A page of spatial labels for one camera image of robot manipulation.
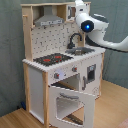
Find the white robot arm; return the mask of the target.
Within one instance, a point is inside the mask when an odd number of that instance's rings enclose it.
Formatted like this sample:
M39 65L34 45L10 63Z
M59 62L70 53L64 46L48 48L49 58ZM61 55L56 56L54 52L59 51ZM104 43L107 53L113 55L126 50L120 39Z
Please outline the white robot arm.
M75 22L87 34L86 41L89 45L98 45L108 49L128 52L128 36L120 43L104 40L104 35L109 25L104 16L95 14L91 17L88 14L87 5L82 0L75 0L75 8Z

